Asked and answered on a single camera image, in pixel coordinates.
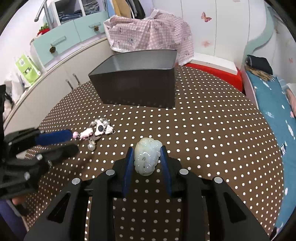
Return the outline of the person's hand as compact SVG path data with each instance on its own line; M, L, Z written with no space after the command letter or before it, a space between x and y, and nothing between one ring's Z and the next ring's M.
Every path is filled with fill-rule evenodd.
M25 201L26 201L26 196L22 195L22 196L17 196L11 199L12 203L14 206L18 206L18 205L24 205Z

